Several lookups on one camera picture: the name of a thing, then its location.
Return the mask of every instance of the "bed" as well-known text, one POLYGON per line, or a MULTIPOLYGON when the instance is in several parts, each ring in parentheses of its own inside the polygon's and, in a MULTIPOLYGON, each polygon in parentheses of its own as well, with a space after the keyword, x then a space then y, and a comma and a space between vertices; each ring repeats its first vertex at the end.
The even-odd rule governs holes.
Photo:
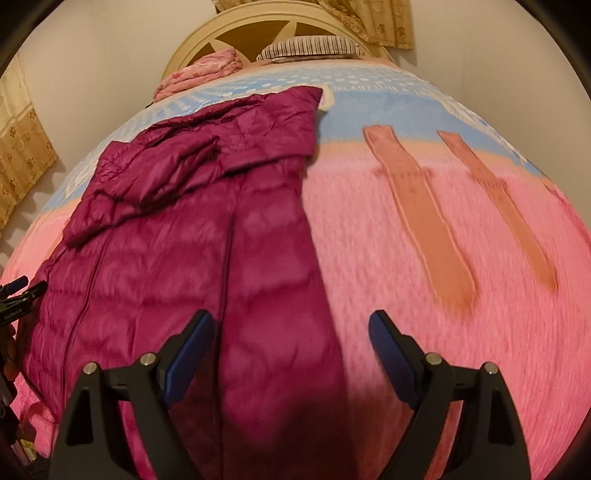
MULTIPOLYGON (((319 149, 303 202, 345 352, 360 478, 378 477, 410 415, 368 347, 366 321, 376 309, 451 363, 497 363, 521 418, 532 478, 545 478, 591 404, 584 380, 591 367, 591 238, 569 201, 482 118, 316 5, 271 0, 225 11, 187 38, 163 77, 227 46, 246 68, 149 106, 97 145, 44 206, 2 283, 33 278, 111 141, 130 141, 158 121, 226 100, 321 87, 319 149), (256 62, 267 44, 294 35, 349 37, 366 57, 256 62), (402 164, 380 154, 380 139, 402 164), (426 212, 430 223, 421 220, 426 212), (393 419, 388 430, 384 418, 393 419)), ((16 411, 37 430, 37 449, 49 454, 51 414, 22 378, 17 386, 16 411)), ((432 478, 442 472, 457 414, 450 414, 432 478)))

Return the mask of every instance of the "pink fuzzy blanket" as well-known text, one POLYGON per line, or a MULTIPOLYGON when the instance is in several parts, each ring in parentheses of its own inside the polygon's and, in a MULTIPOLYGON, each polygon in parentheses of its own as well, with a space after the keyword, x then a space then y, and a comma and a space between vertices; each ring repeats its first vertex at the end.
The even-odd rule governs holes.
POLYGON ((201 57, 198 61, 166 77, 154 92, 154 102, 175 93, 227 77, 242 69, 242 62, 233 47, 201 57))

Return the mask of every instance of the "quilted fabric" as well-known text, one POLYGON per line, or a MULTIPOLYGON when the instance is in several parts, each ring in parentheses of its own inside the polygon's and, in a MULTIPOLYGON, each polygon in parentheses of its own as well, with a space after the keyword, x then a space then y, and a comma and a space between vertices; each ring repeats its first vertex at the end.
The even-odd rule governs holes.
MULTIPOLYGON (((171 411, 206 479, 357 478, 342 354, 301 204, 322 90, 160 122, 102 154, 36 281, 24 371, 57 419, 82 366, 158 351, 199 308, 217 350, 171 411)), ((142 478, 154 474, 124 407, 142 478)))
POLYGON ((212 80, 227 77, 241 68, 242 62, 233 47, 204 55, 195 63, 162 80, 154 92, 154 102, 212 80))

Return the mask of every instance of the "black bracket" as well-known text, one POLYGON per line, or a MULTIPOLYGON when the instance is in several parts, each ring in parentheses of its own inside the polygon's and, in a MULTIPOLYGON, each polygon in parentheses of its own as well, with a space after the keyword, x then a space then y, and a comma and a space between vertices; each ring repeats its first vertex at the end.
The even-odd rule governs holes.
POLYGON ((517 411, 495 364, 453 367, 437 353, 425 354, 383 310, 370 317, 369 337, 398 398, 414 410, 379 480, 425 477, 456 400, 463 401, 462 413, 442 479, 531 479, 517 411))
MULTIPOLYGON (((213 318, 197 312, 158 354, 128 367, 85 365, 61 421, 50 480, 137 480, 117 403, 129 401, 148 458, 160 480, 202 480, 167 410, 182 400, 213 339, 213 318)), ((463 401, 443 480, 531 480, 525 440, 499 368, 453 367, 425 354, 383 311, 369 337, 397 396, 413 410, 400 444, 378 480, 423 480, 452 401, 463 401)))
POLYGON ((144 448, 160 480, 202 480, 168 416, 182 400, 212 343, 212 315, 199 310, 159 353, 128 367, 85 365, 63 414, 51 480, 137 480, 118 402, 131 403, 144 448))
MULTIPOLYGON (((8 298, 28 283, 29 279, 23 276, 0 286, 0 327, 29 314, 33 301, 47 291, 47 282, 42 281, 18 296, 8 298)), ((0 355, 0 430, 9 445, 17 441, 18 418, 10 408, 16 396, 17 388, 4 375, 4 359, 0 355)))

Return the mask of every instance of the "beige floral curtain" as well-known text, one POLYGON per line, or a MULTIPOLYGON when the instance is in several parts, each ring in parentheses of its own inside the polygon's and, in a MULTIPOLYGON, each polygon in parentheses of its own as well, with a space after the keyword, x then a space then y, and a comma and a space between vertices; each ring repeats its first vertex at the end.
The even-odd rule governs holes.
POLYGON ((15 57, 0 78, 0 232, 56 158, 15 57))
MULTIPOLYGON (((252 0, 215 0, 221 12, 252 0)), ((410 0, 306 0, 318 3, 361 38, 384 47, 414 48, 410 0)))

